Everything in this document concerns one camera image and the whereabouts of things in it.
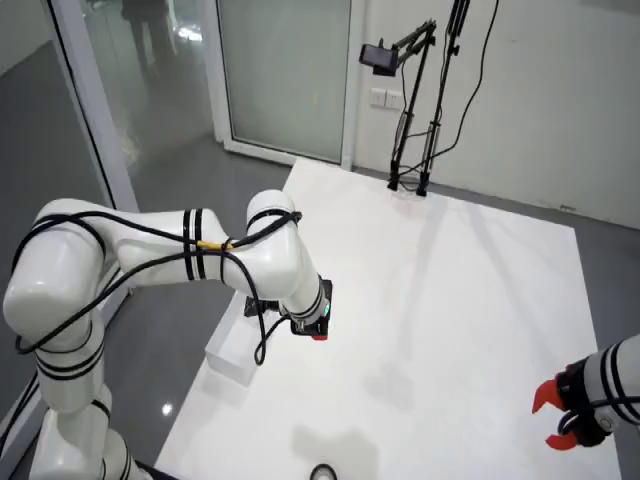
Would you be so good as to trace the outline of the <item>idle black gripper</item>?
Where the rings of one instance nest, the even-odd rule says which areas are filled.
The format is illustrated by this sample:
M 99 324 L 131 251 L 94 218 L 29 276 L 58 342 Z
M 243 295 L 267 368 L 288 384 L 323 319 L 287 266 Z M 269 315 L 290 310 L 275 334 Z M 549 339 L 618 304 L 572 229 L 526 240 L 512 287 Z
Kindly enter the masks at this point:
M 291 333 L 298 336 L 309 336 L 315 341 L 328 340 L 332 293 L 332 281 L 320 278 L 316 299 L 311 306 L 302 312 L 290 313 Z

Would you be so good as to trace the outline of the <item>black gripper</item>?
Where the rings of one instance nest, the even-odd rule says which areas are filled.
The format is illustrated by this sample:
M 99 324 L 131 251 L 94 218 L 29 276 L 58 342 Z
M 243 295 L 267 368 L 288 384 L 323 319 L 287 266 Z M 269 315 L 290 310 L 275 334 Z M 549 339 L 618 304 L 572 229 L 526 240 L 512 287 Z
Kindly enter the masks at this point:
M 564 412 L 557 434 L 546 438 L 550 448 L 601 444 L 616 429 L 616 363 L 580 360 L 568 365 L 557 379 L 546 380 L 536 389 L 531 413 L 547 404 Z

